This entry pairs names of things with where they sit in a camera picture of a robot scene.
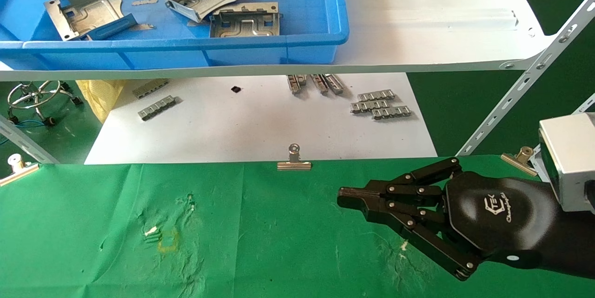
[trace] green cloth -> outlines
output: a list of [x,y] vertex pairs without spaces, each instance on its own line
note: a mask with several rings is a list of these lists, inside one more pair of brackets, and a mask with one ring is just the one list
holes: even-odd
[[[336,205],[341,186],[437,160],[314,162],[310,172],[274,162],[44,165],[0,188],[0,297],[593,296],[595,281],[491,262],[461,283]],[[497,156],[461,164],[526,177]]]

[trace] blue plastic tray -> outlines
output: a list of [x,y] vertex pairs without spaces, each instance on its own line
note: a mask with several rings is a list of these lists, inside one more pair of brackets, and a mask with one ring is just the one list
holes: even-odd
[[19,70],[128,70],[221,65],[325,64],[347,41],[345,0],[278,1],[278,37],[209,38],[209,27],[156,4],[122,12],[155,29],[124,31],[104,41],[61,41],[45,12],[47,0],[0,0],[0,60]]

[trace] metal clip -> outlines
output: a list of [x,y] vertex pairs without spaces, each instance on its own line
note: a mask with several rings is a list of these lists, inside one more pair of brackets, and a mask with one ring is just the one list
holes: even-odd
[[372,109],[382,109],[383,107],[390,107],[385,100],[360,101],[351,103],[351,113],[369,112]]
[[335,95],[340,95],[343,93],[344,86],[333,73],[324,74],[324,79],[327,81],[329,88]]
[[383,107],[382,109],[372,110],[372,119],[374,120],[408,117],[410,115],[411,110],[407,106]]
[[30,162],[27,162],[25,164],[23,162],[23,156],[20,154],[12,154],[8,158],[8,164],[13,169],[13,173],[0,179],[0,186],[5,186],[10,182],[16,181],[23,176],[29,175],[30,173],[39,170],[38,163],[31,164]]
[[395,93],[393,92],[393,90],[388,89],[357,95],[357,100],[359,101],[370,101],[379,99],[395,99]]
[[537,176],[537,171],[531,169],[527,162],[529,162],[529,158],[533,156],[533,148],[531,147],[521,147],[521,151],[516,156],[511,156],[508,154],[502,154],[500,158],[504,160],[504,162],[522,170],[525,173],[528,173],[531,176]]
[[310,171],[311,169],[311,162],[302,162],[299,160],[299,144],[296,143],[289,145],[289,162],[277,163],[277,171]]
[[310,75],[310,78],[312,78],[312,82],[314,82],[321,94],[326,95],[329,92],[329,85],[323,75],[315,73]]
[[299,91],[302,88],[299,85],[300,83],[296,75],[288,75],[287,83],[289,84],[289,90],[291,90],[292,94],[299,94]]

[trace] robotic hand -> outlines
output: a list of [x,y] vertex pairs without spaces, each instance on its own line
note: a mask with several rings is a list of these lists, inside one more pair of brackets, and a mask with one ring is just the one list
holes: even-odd
[[[444,190],[431,185],[444,179]],[[341,188],[337,203],[389,226],[461,281],[485,261],[595,278],[595,216],[564,212],[546,182],[487,178],[450,158]]]

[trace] yellow bag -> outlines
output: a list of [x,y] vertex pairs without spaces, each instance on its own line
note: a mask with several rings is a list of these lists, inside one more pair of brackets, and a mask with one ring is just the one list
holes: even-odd
[[95,116],[101,123],[106,122],[108,114],[118,100],[119,93],[126,84],[125,79],[111,80],[77,80],[83,97],[89,102]]

